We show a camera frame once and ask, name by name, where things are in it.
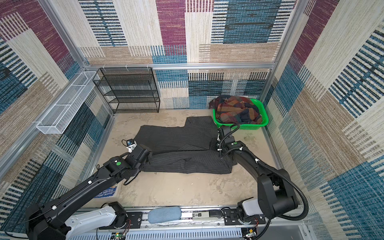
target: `robotic arm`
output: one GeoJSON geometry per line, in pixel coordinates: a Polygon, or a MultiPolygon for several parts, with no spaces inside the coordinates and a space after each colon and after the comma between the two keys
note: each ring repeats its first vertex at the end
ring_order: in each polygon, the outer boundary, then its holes
{"type": "MultiPolygon", "coordinates": [[[[218,131],[220,140],[217,145],[220,154],[222,150],[225,151],[223,156],[231,154],[257,181],[258,205],[268,219],[279,216],[289,220],[301,220],[306,217],[308,202],[301,190],[291,182],[289,174],[284,169],[276,170],[256,157],[244,143],[235,142],[232,136],[234,131],[231,131],[230,127],[222,126],[218,131]],[[278,186],[279,189],[275,190],[273,186],[278,186]],[[304,211],[297,217],[285,216],[284,213],[298,206],[294,189],[303,200],[304,211]]],[[[127,141],[127,147],[129,152],[112,157],[96,173],[59,198],[43,206],[37,203],[30,205],[25,212],[28,238],[65,240],[98,227],[123,227],[127,216],[124,208],[117,202],[96,211],[81,215],[73,214],[106,188],[123,179],[126,179],[124,184],[127,185],[130,183],[129,178],[137,176],[147,163],[149,151],[136,145],[133,139],[127,141]]],[[[239,218],[244,221],[252,217],[247,214],[250,211],[244,204],[238,207],[237,212],[239,218]]]]}

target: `patterned carpet wall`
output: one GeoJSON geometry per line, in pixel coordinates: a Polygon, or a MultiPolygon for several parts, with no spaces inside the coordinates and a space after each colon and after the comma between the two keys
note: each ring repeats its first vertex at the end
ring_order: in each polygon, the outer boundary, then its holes
{"type": "Polygon", "coordinates": [[[52,0],[90,64],[272,62],[296,0],[52,0]]]}
{"type": "Polygon", "coordinates": [[[208,108],[222,94],[260,97],[270,69],[156,70],[160,108],[208,108]]]}
{"type": "MultiPolygon", "coordinates": [[[[0,0],[0,6],[1,156],[79,65],[36,0],[0,0]]],[[[0,181],[2,230],[22,222],[32,202],[56,198],[81,181],[108,120],[103,99],[93,90],[62,135],[39,134],[33,140],[0,181]]],[[[23,226],[14,230],[24,231],[23,226]]]]}
{"type": "Polygon", "coordinates": [[[264,101],[318,239],[384,239],[384,1],[310,0],[264,101]]]}

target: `black wire mesh shelf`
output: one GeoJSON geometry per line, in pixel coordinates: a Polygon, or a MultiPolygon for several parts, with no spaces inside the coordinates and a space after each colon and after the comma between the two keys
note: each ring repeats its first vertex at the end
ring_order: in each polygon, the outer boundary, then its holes
{"type": "Polygon", "coordinates": [[[100,68],[93,81],[114,113],[158,113],[152,68],[100,68]]]}

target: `laundry basket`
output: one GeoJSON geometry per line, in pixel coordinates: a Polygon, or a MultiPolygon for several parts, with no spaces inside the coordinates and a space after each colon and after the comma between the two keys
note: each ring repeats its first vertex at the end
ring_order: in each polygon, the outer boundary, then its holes
{"type": "MultiPolygon", "coordinates": [[[[264,127],[266,126],[268,123],[269,123],[269,119],[268,119],[268,116],[266,114],[266,111],[265,111],[265,108],[264,108],[264,105],[262,102],[260,102],[259,100],[257,99],[251,99],[251,101],[253,102],[254,105],[256,105],[256,107],[259,109],[259,112],[263,118],[263,121],[261,124],[240,124],[240,129],[247,129],[247,130],[256,130],[256,129],[259,129],[260,127],[264,127]]],[[[216,126],[219,128],[221,126],[231,126],[233,125],[233,123],[220,123],[217,121],[216,119],[216,111],[213,109],[214,111],[214,122],[216,124],[216,126]]]]}

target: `white wire mesh basket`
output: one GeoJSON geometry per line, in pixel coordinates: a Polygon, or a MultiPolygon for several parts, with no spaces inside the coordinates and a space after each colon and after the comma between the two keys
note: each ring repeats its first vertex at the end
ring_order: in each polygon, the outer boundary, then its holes
{"type": "Polygon", "coordinates": [[[95,71],[82,72],[37,125],[44,134],[62,134],[92,91],[95,71]]]}

